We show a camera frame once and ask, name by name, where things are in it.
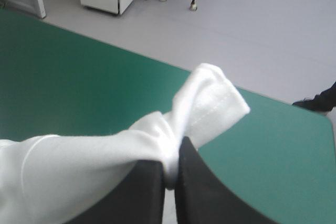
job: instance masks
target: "white fabric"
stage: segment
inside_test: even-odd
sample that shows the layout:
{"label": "white fabric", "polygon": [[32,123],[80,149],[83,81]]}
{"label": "white fabric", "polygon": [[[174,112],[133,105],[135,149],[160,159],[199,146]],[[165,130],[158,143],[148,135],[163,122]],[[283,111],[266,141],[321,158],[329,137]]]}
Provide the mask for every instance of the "white fabric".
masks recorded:
{"label": "white fabric", "polygon": [[64,223],[113,190],[140,159],[161,161],[172,187],[184,135],[200,147],[248,112],[222,71],[201,64],[171,112],[153,112],[116,135],[0,140],[0,223]]}

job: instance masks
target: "fabric fold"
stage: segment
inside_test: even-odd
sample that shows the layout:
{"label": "fabric fold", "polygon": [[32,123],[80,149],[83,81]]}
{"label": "fabric fold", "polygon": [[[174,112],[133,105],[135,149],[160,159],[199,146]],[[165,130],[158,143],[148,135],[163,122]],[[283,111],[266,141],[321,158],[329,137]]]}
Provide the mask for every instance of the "fabric fold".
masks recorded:
{"label": "fabric fold", "polygon": [[0,140],[0,223],[64,223],[112,191],[137,160],[160,161],[173,188],[183,136],[200,147],[248,112],[220,68],[201,64],[171,112],[153,112],[118,134]]}

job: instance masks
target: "dark trouser leg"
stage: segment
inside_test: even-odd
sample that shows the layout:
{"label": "dark trouser leg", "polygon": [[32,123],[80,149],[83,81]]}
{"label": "dark trouser leg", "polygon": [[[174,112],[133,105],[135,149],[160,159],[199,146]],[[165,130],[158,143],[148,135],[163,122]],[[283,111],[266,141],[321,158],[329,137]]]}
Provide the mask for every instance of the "dark trouser leg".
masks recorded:
{"label": "dark trouser leg", "polygon": [[331,88],[324,90],[319,95],[316,95],[314,100],[324,110],[332,110],[336,106],[336,82]]}

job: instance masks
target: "green tabletop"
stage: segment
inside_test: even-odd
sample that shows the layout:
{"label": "green tabletop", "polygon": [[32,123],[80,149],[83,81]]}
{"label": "green tabletop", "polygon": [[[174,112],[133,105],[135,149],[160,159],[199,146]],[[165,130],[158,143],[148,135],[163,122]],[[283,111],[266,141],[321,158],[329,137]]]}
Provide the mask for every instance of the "green tabletop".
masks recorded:
{"label": "green tabletop", "polygon": [[[107,135],[171,108],[189,72],[0,10],[0,138]],[[279,223],[336,223],[328,119],[240,90],[251,113],[200,148],[217,177]]]}

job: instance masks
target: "black shoe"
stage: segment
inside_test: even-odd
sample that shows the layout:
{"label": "black shoe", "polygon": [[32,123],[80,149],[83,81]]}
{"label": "black shoe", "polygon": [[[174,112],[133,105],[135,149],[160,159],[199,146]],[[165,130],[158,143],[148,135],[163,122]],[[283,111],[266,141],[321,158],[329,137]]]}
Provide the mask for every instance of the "black shoe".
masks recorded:
{"label": "black shoe", "polygon": [[331,110],[327,110],[326,108],[323,108],[315,99],[304,99],[302,101],[297,101],[293,103],[292,105],[304,108],[306,110],[314,111],[314,112],[320,112],[320,113],[328,113]]}

